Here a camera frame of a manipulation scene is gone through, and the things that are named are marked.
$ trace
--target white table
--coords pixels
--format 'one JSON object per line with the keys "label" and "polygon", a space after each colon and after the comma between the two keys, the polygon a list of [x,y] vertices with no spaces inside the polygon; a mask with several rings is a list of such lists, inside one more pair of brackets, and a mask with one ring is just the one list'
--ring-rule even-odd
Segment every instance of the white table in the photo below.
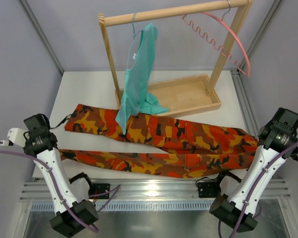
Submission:
{"label": "white table", "polygon": [[[207,73],[211,76],[212,72],[154,71],[151,74],[150,82],[159,82],[202,73]],[[124,71],[117,72],[120,87],[124,85],[124,74]],[[65,72],[50,117],[51,126],[56,126],[66,115],[71,114],[78,104],[116,109],[117,103],[114,90],[114,83],[109,71]],[[219,110],[180,117],[180,119],[213,125],[239,127],[245,130],[245,124],[230,71],[223,71],[221,73],[215,90],[222,102]],[[100,135],[65,131],[64,126],[53,130],[53,133],[58,139],[58,147],[60,149],[165,153],[152,146],[115,141]],[[162,176],[105,170],[72,160],[64,160],[62,164],[69,178],[84,172],[92,179],[169,179]],[[37,167],[35,167],[33,177],[43,177]]]}

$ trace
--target teal shirt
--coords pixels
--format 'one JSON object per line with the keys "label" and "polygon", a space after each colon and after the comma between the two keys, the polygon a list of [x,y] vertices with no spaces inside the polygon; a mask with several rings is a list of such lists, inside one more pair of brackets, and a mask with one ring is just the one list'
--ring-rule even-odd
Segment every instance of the teal shirt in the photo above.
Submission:
{"label": "teal shirt", "polygon": [[169,111],[168,108],[160,106],[152,93],[148,93],[148,81],[155,59],[154,43],[157,36],[158,30],[152,23],[142,30],[135,63],[125,72],[124,94],[116,116],[116,122],[122,128],[123,134],[126,134],[127,121],[130,116],[136,116],[139,112],[160,114]]}

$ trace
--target camouflage pant leg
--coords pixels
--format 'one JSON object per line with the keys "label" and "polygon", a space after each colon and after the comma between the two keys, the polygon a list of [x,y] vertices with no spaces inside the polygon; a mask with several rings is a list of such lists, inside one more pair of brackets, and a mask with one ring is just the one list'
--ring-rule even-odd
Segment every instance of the camouflage pant leg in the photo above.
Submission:
{"label": "camouflage pant leg", "polygon": [[242,129],[142,113],[129,118],[123,135],[115,121],[117,112],[79,104],[65,130],[147,144],[172,154],[237,155],[257,148],[257,140]]}
{"label": "camouflage pant leg", "polygon": [[116,171],[190,179],[223,170],[247,169],[253,152],[236,155],[145,154],[60,150],[62,159]]}

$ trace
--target gray wall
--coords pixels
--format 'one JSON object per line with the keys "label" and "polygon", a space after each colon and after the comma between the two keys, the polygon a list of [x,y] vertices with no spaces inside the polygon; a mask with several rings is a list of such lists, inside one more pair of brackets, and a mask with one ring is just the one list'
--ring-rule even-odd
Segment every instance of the gray wall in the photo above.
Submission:
{"label": "gray wall", "polygon": [[[0,140],[36,113],[49,115],[61,76],[17,0],[0,0]],[[7,150],[21,151],[17,146]],[[24,182],[34,164],[0,155],[0,238],[11,234]]]}
{"label": "gray wall", "polygon": [[[298,0],[285,1],[251,58],[252,74],[245,78],[260,125],[278,107],[298,113]],[[288,160],[279,170],[298,209],[298,163]]]}
{"label": "gray wall", "polygon": [[[42,29],[49,39],[65,71],[109,70],[97,15],[105,16],[148,11],[154,9],[196,4],[200,0],[28,0]],[[249,46],[273,0],[255,0],[243,26],[240,39]],[[227,10],[215,11],[222,17]],[[231,23],[235,9],[225,16]],[[195,23],[223,44],[227,31],[212,18],[202,14],[189,15]],[[198,36],[181,17],[152,21],[159,30],[156,44],[155,69],[212,69],[219,55],[204,39]],[[136,30],[148,22],[136,23]],[[132,41],[131,24],[109,27],[114,63],[117,69],[126,69],[128,48]],[[241,60],[238,46],[233,59]]]}

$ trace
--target wooden clothes rack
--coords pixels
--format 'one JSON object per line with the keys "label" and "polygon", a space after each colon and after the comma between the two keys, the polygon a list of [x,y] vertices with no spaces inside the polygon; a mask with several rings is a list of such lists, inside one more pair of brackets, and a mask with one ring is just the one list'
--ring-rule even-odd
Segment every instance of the wooden clothes rack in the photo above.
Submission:
{"label": "wooden clothes rack", "polygon": [[[230,26],[232,31],[238,35],[252,2],[253,0],[220,0],[188,6],[137,12],[134,22],[150,21],[160,18],[238,7]],[[104,14],[98,15],[99,25],[114,80],[118,105],[121,103],[121,96],[124,89],[119,88],[106,28],[109,26],[132,23],[133,16],[134,14],[111,17],[104,17]],[[169,108],[169,112],[160,115],[179,117],[219,109],[221,102],[214,90],[214,87],[224,68],[228,53],[231,52],[234,43],[234,37],[228,33],[223,44],[224,51],[222,51],[222,54],[220,53],[210,78],[206,74],[202,74],[149,84],[148,91],[152,92],[158,98],[161,106]]]}

